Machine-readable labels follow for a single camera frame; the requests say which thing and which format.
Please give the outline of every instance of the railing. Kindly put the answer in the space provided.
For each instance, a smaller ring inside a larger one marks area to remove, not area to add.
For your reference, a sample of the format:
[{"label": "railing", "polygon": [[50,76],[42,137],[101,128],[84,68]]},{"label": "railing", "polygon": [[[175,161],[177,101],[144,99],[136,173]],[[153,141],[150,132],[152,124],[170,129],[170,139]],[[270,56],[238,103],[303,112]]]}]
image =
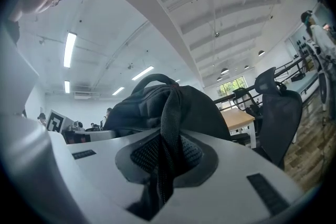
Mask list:
[{"label": "railing", "polygon": [[[280,70],[279,72],[275,73],[274,78],[277,79],[277,78],[280,78],[280,77],[281,77],[283,74],[285,74],[285,73],[288,74],[288,76],[286,76],[285,79],[280,80],[280,83],[283,83],[285,80],[290,79],[291,77],[295,76],[295,74],[297,74],[298,72],[299,72],[299,73],[302,73],[302,70],[305,68],[305,66],[302,65],[302,67],[300,67],[300,66],[299,66],[299,63],[301,63],[301,62],[302,62],[304,59],[306,59],[308,56],[309,56],[309,55],[307,55],[307,56],[305,56],[305,57],[302,57],[302,58],[296,60],[295,62],[291,61],[292,64],[290,64],[290,65],[288,65],[288,64],[291,63],[291,62],[288,62],[288,63],[282,65],[281,67],[278,67],[277,69],[280,69],[280,68],[282,68],[282,67],[284,67],[284,69],[282,69],[282,70]],[[293,67],[295,67],[295,66],[297,66],[298,70],[295,71],[293,74],[289,75],[289,72],[288,72],[288,71],[289,71],[290,69],[292,69]],[[310,71],[313,67],[314,67],[314,65],[312,65],[309,69],[307,69],[306,72]],[[247,91],[251,91],[251,90],[253,90],[254,88],[255,88],[255,86],[252,85],[252,86],[246,88],[246,90],[247,90]],[[255,96],[253,96],[252,99],[254,99],[254,98],[256,98],[256,97],[258,97],[258,96],[260,96],[260,95],[261,95],[261,93],[259,93],[259,94],[255,95]],[[230,94],[230,95],[228,95],[228,96],[225,96],[225,97],[222,97],[222,98],[219,98],[219,99],[215,100],[214,103],[215,103],[215,104],[218,104],[218,103],[224,103],[224,102],[230,101],[230,100],[233,99],[234,97],[235,97],[235,94],[233,93],[233,94]],[[249,100],[251,100],[251,98],[246,99],[246,100],[244,100],[244,101],[242,101],[242,102],[235,103],[234,105],[231,105],[231,104],[230,104],[230,106],[227,106],[226,108],[220,109],[220,111],[231,109],[231,108],[233,108],[233,107],[235,107],[235,106],[238,106],[238,105],[240,105],[240,104],[243,104],[243,103],[245,103],[245,102],[247,102],[247,101],[249,101]]]},{"label": "railing", "polygon": [[[275,71],[279,70],[280,68],[285,68],[286,69],[286,65],[288,65],[288,64],[290,64],[292,62],[293,62],[293,60],[289,61],[288,63],[286,63],[286,64],[284,64],[282,66],[279,66],[278,68],[276,68]],[[287,70],[285,73],[283,73],[282,75],[280,75],[279,77],[277,77],[275,80],[278,81],[279,79],[281,80],[281,79],[286,78],[288,76],[289,76],[289,72]]]}]

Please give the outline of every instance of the backpack strap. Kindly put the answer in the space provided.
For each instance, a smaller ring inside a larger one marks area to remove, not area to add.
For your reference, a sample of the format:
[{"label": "backpack strap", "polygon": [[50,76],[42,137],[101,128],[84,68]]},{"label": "backpack strap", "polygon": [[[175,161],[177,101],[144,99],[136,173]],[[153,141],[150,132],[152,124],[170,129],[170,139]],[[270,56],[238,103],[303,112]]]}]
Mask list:
[{"label": "backpack strap", "polygon": [[172,80],[171,78],[167,77],[163,74],[152,74],[148,75],[147,77],[143,78],[138,85],[135,86],[134,90],[132,91],[132,94],[144,89],[147,84],[149,84],[152,81],[159,81],[168,85],[175,85],[179,86],[178,83],[175,80]]}]

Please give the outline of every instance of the office chair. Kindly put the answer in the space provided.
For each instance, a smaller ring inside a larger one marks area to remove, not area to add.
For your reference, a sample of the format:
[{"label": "office chair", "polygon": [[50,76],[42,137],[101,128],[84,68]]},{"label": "office chair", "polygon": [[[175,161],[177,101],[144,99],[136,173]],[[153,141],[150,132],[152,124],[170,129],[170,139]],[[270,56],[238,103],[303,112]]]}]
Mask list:
[{"label": "office chair", "polygon": [[[260,107],[254,101],[249,91],[247,91],[245,88],[238,88],[237,90],[234,90],[233,93],[235,94],[235,97],[233,98],[233,102],[236,104],[236,106],[240,110],[245,111],[247,114],[250,114],[251,116],[255,118],[254,127],[255,127],[256,136],[257,136],[263,124],[262,123],[263,117],[261,114]],[[237,142],[241,145],[245,145],[246,141],[249,140],[249,135],[247,133],[235,134],[231,136],[231,139],[234,142]]]},{"label": "office chair", "polygon": [[260,146],[253,150],[284,169],[283,158],[301,120],[302,99],[297,92],[274,81],[275,69],[266,70],[255,82],[256,91],[263,94],[264,119],[259,133]]},{"label": "office chair", "polygon": [[[235,94],[233,102],[240,110],[245,110],[248,114],[254,117],[260,115],[259,106],[254,101],[249,91],[247,91],[245,88],[238,88],[237,90],[234,90],[233,93]],[[242,104],[238,104],[239,99],[243,101]]]}]

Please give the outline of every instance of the wooden floor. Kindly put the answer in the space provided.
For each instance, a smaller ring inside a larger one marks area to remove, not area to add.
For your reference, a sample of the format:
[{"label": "wooden floor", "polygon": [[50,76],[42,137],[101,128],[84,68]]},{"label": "wooden floor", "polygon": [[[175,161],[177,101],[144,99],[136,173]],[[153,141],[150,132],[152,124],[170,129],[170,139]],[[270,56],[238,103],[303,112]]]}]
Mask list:
[{"label": "wooden floor", "polygon": [[285,156],[285,172],[304,191],[320,182],[322,164],[324,174],[336,149],[336,125],[327,121],[323,128],[322,118],[322,103],[316,91],[303,105],[297,141]]}]

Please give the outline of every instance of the black backpack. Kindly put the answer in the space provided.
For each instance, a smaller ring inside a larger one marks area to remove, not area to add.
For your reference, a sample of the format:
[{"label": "black backpack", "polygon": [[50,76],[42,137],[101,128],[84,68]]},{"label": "black backpack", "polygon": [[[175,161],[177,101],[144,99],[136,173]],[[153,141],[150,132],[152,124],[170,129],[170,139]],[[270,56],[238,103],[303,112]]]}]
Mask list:
[{"label": "black backpack", "polygon": [[[152,81],[166,85],[145,88]],[[142,79],[132,95],[112,109],[103,129],[114,130],[117,137],[122,137],[172,125],[231,140],[222,114],[207,95],[191,86],[180,87],[162,74]]]},{"label": "black backpack", "polygon": [[[151,81],[166,85],[145,88]],[[127,210],[146,220],[164,206],[179,182],[180,187],[198,186],[217,168],[213,149],[187,137],[181,129],[230,140],[223,116],[207,95],[190,86],[180,87],[162,74],[141,80],[132,95],[112,109],[104,130],[126,136],[156,127],[160,130],[154,136],[122,148],[115,157],[128,181],[144,185],[141,200]],[[134,165],[141,170],[132,169]],[[190,170],[194,172],[183,178]]]}]

